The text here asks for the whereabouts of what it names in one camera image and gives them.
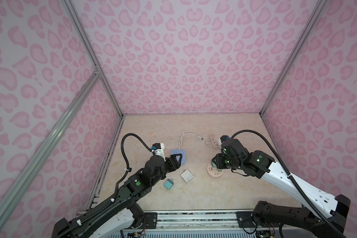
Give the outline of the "teal plug adapter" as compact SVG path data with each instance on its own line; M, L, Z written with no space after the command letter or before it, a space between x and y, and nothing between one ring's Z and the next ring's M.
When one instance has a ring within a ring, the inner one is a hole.
M174 186L174 182L171 179L167 179L164 183L164 187L170 190Z

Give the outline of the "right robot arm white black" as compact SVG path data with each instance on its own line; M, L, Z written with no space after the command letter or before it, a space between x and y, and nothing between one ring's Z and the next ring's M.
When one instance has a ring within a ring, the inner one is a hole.
M289 225L311 232L317 238L343 238L351 201L334 196L286 171L279 160L256 150L249 152L237 139L223 136L221 152L212 163L220 170L241 170L246 177L262 179L297 200L300 207L259 201L251 213L258 226Z

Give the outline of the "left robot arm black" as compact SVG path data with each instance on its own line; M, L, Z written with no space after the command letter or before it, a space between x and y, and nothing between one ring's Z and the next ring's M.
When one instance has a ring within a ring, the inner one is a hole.
M144 212L137 202L151 192L152 187L164 180L168 173L181 166L182 154L163 158L153 155L144 168L130 176L105 201L85 214L67 221L59 220L53 228L52 238L89 238L93 235L104 236L101 228L117 232L126 228L146 227Z

